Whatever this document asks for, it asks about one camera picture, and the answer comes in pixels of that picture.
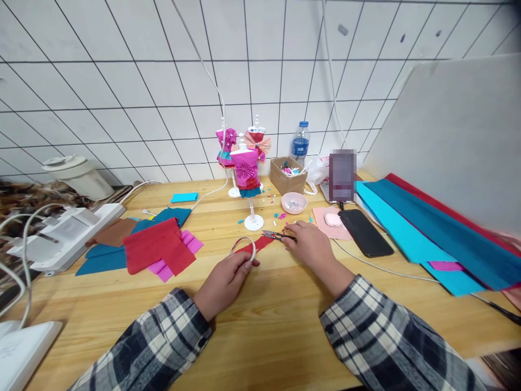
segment white board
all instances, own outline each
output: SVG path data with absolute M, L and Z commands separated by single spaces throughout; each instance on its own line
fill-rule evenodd
M 521 237 L 521 55 L 415 67 L 363 169 Z

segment plaid shirt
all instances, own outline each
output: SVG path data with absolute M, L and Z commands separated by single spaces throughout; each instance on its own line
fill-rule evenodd
M 427 323 L 358 275 L 320 315 L 342 363 L 372 390 L 485 390 Z M 141 315 L 69 389 L 164 390 L 193 364 L 212 335 L 181 289 Z

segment plastic bag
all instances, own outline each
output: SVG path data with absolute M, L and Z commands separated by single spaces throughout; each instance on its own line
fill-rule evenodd
M 325 180 L 329 180 L 329 154 L 314 157 L 306 165 L 308 177 L 306 183 L 312 192 L 304 189 L 304 193 L 314 196 L 317 194 L 316 185 L 321 184 Z

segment black phone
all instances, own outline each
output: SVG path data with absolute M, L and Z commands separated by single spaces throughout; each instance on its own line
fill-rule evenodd
M 392 247 L 360 210 L 340 211 L 338 216 L 366 257 L 394 254 Z

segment wooden desk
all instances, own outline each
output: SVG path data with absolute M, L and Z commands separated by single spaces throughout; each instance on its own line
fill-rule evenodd
M 255 212 L 264 218 L 266 229 L 279 231 L 284 222 L 277 220 L 275 228 L 272 221 L 274 213 L 282 212 L 281 196 L 268 178 L 262 178 L 262 182 L 266 193 L 254 199 Z M 160 212 L 174 192 L 198 191 L 202 195 L 222 183 L 216 180 L 145 187 L 126 201 L 128 210 L 123 217 L 143 218 L 141 209 Z M 273 204 L 267 194 L 277 195 Z M 313 207 L 329 205 L 320 191 L 307 197 L 306 212 L 311 214 Z M 226 190 L 202 201 L 183 228 L 204 242 L 204 247 L 190 267 L 167 283 L 146 270 L 134 276 L 123 269 L 76 277 L 82 260 L 65 273 L 38 278 L 29 323 L 60 320 L 64 327 L 27 390 L 66 389 L 133 320 L 171 289 L 179 286 L 195 292 L 238 237 L 260 235 L 237 224 L 248 214 L 248 201 L 232 199 Z M 285 221 L 295 219 L 307 220 L 308 215 L 288 215 Z M 382 272 L 348 256 L 334 242 L 332 246 L 349 269 L 363 274 L 422 317 L 463 357 L 521 346 L 521 328 L 479 300 L 455 298 L 438 284 Z M 354 242 L 344 242 L 344 246 L 363 257 Z M 340 390 L 359 385 L 336 358 L 319 322 L 320 312 L 332 301 L 325 289 L 281 243 L 272 243 L 257 258 L 261 266 L 251 272 L 233 306 L 218 317 L 212 340 L 172 390 Z M 399 251 L 371 262 L 400 273 L 429 277 Z M 500 293 L 487 292 L 484 296 L 515 311 Z M 24 305 L 23 300 L 23 305 L 17 305 L 7 318 L 21 319 Z

